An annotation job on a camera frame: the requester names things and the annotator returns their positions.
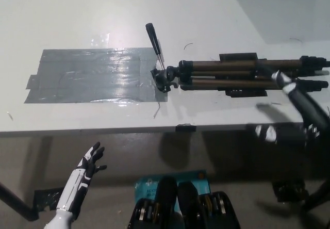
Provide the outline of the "robot right hand white black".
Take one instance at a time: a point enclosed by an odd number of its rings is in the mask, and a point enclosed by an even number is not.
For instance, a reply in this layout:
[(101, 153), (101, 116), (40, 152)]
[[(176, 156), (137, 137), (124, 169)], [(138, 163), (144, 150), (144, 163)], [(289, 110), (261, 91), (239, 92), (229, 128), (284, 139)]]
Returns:
[(266, 71), (282, 89), (289, 101), (300, 113), (303, 126), (257, 125), (254, 133), (260, 140), (276, 145), (307, 146), (314, 142), (329, 141), (329, 116), (321, 106), (301, 88), (300, 84), (282, 71)]

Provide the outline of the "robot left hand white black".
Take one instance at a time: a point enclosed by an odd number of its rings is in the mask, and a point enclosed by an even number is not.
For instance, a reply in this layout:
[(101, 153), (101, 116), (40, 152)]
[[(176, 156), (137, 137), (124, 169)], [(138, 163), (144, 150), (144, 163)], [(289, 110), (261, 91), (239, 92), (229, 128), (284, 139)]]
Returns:
[(104, 150), (99, 142), (92, 146), (72, 171), (63, 189), (57, 209), (71, 213), (73, 220), (76, 220), (80, 214), (94, 174), (107, 168), (106, 165), (96, 166), (96, 162), (103, 157)]

